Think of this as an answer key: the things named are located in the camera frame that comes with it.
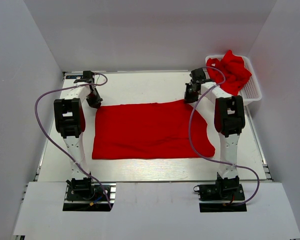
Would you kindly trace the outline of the white plastic basket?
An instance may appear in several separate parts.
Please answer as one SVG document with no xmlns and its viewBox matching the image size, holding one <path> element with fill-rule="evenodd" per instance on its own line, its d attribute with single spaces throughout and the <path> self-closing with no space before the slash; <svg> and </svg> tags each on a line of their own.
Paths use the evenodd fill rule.
<svg viewBox="0 0 300 240">
<path fill-rule="evenodd" d="M 261 93 L 258 79 L 256 77 L 256 74 L 254 72 L 253 66 L 252 66 L 249 58 L 247 58 L 244 55 L 237 55 L 237 57 L 240 57 L 243 59 L 245 69 L 251 73 L 251 76 L 250 76 L 248 82 L 238 92 L 238 94 L 243 99 L 243 104 L 245 106 L 247 106 L 252 102 L 257 102 L 257 101 L 261 100 L 262 93 Z"/>
</svg>

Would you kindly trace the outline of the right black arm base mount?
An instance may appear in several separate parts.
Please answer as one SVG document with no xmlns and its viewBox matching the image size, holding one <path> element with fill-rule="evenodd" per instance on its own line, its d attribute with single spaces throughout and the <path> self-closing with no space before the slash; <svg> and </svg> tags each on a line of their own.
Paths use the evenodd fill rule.
<svg viewBox="0 0 300 240">
<path fill-rule="evenodd" d="M 214 184 L 199 184 L 193 187 L 199 196 L 201 213 L 246 212 L 245 194 L 238 176 L 225 178 L 217 176 Z"/>
</svg>

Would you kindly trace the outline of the red shirts pile in basket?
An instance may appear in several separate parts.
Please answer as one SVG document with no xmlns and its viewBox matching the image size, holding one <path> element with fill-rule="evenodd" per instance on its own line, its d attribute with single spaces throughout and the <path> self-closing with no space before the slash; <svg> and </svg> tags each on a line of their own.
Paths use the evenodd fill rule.
<svg viewBox="0 0 300 240">
<path fill-rule="evenodd" d="M 228 50 L 221 60 L 209 58 L 206 66 L 214 67 L 224 74 L 226 80 L 220 87 L 233 96 L 238 95 L 252 76 L 252 73 L 245 68 L 243 58 L 234 55 L 231 50 Z"/>
</svg>

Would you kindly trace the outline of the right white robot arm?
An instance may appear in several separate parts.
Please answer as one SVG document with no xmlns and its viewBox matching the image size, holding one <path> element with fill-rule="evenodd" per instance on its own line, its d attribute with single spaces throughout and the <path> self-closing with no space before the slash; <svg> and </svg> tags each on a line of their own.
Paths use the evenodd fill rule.
<svg viewBox="0 0 300 240">
<path fill-rule="evenodd" d="M 208 79 L 203 68 L 192 70 L 190 77 L 190 82 L 185 84 L 184 102 L 198 105 L 200 99 L 206 97 L 214 104 L 214 127 L 219 134 L 220 160 L 209 161 L 219 163 L 218 178 L 234 180 L 238 178 L 238 142 L 246 124 L 243 98 L 227 93 L 214 80 Z"/>
</svg>

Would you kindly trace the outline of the blue label sticker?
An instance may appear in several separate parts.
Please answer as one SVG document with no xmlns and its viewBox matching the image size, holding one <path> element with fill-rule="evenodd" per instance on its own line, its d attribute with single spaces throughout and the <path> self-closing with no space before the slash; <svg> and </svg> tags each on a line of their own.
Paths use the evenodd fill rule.
<svg viewBox="0 0 300 240">
<path fill-rule="evenodd" d="M 81 74 L 77 74 L 77 75 L 66 75 L 65 78 L 66 79 L 72 79 L 72 80 L 79 80 L 82 79 L 82 75 Z"/>
</svg>

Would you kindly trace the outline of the red t shirt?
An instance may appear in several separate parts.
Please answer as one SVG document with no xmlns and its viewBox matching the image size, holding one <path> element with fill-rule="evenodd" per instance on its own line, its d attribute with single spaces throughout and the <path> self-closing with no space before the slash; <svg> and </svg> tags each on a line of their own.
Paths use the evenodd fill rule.
<svg viewBox="0 0 300 240">
<path fill-rule="evenodd" d="M 165 103 L 100 107 L 95 115 L 93 160 L 183 159 L 215 155 L 206 120 L 193 106 Z"/>
</svg>

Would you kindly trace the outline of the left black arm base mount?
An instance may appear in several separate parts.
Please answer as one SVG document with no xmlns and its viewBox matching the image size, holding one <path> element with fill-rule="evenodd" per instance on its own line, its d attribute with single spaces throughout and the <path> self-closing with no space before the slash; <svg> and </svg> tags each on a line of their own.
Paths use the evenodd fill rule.
<svg viewBox="0 0 300 240">
<path fill-rule="evenodd" d="M 91 178 L 67 180 L 64 212 L 110 212 L 116 197 L 116 184 L 100 185 Z"/>
</svg>

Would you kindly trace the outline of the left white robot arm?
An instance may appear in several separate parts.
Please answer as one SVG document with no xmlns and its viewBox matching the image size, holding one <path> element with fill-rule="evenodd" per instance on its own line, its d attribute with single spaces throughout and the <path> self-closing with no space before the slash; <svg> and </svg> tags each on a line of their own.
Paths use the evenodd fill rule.
<svg viewBox="0 0 300 240">
<path fill-rule="evenodd" d="M 64 140 L 70 160 L 71 177 L 75 180 L 86 178 L 91 171 L 86 162 L 83 133 L 86 129 L 86 120 L 82 107 L 87 101 L 91 108 L 98 109 L 103 99 L 95 86 L 95 73 L 86 70 L 80 79 L 74 81 L 75 88 L 61 99 L 53 103 L 55 127 Z"/>
</svg>

